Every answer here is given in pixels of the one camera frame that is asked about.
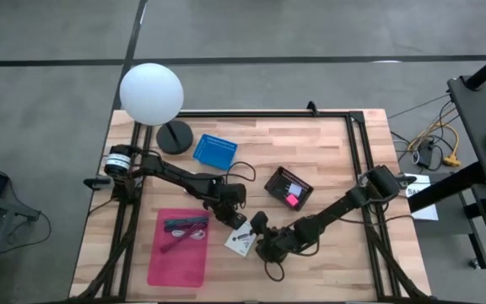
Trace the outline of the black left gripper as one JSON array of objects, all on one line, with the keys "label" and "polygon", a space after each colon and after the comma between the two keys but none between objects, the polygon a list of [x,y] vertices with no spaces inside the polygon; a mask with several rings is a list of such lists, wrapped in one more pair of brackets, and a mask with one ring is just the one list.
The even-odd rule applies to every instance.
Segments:
[{"label": "black left gripper", "polygon": [[203,207],[211,209],[221,223],[234,230],[239,229],[246,222],[246,217],[237,212],[239,206],[246,202],[246,186],[240,183],[218,184],[213,189],[214,196],[205,199]]}]

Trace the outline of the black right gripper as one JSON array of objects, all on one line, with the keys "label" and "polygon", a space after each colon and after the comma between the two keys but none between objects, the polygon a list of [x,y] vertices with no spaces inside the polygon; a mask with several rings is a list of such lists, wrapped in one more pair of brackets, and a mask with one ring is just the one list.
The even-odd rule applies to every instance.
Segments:
[{"label": "black right gripper", "polygon": [[263,211],[257,212],[251,219],[251,233],[262,236],[256,242],[256,253],[264,262],[283,262],[289,253],[296,254],[297,238],[294,224],[277,228],[268,227],[268,217]]}]

